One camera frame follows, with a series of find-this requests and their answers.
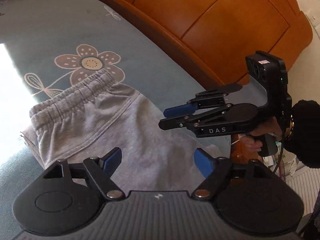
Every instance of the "human hand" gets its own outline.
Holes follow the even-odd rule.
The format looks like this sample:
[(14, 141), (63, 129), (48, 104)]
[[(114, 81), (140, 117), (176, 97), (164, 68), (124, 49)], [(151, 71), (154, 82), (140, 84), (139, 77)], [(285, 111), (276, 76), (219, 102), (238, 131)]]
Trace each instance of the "human hand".
[[(276, 136), (276, 140), (280, 141), (282, 136), (282, 130), (275, 117), (272, 117), (268, 121), (259, 124), (256, 129), (250, 132), (252, 136), (260, 136), (267, 133), (273, 133)], [(253, 137), (239, 134), (240, 142), (242, 142), (250, 151), (260, 152), (262, 147), (261, 141), (255, 141)]]

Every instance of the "gold bracelet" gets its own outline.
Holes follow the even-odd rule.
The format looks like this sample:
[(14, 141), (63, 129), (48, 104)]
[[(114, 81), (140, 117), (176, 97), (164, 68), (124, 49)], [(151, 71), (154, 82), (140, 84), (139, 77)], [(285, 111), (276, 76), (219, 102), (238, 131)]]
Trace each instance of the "gold bracelet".
[(291, 115), (291, 129), (290, 129), (290, 133), (288, 134), (288, 136), (285, 138), (285, 141), (288, 142), (290, 141), (291, 137), (292, 137), (292, 133), (293, 133), (293, 128), (294, 128), (294, 121), (293, 121), (293, 117)]

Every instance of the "white sticker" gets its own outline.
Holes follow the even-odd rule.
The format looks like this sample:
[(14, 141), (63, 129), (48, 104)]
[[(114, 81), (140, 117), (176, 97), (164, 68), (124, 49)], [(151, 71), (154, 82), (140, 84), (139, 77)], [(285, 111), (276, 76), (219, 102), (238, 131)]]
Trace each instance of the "white sticker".
[(269, 61), (267, 60), (262, 60), (262, 61), (259, 61), (260, 64), (267, 64), (267, 63), (270, 63)]

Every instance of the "flower center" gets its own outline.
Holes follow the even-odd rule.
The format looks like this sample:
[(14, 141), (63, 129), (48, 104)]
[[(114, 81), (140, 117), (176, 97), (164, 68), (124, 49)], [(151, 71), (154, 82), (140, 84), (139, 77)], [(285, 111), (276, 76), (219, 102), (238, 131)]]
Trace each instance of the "flower center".
[(90, 70), (97, 70), (102, 68), (102, 62), (95, 57), (86, 57), (81, 61), (81, 65)]

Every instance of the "gray ribbed surface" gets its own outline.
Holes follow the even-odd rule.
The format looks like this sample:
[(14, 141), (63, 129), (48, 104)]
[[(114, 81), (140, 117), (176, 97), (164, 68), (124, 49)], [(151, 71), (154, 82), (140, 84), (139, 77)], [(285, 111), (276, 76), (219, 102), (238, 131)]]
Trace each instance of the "gray ribbed surface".
[(274, 238), (247, 236), (226, 225), (209, 203), (191, 200), (186, 192), (132, 192), (108, 203), (87, 227), (65, 236), (41, 237), (22, 232), (16, 240), (252, 240), (300, 239), (294, 234)]

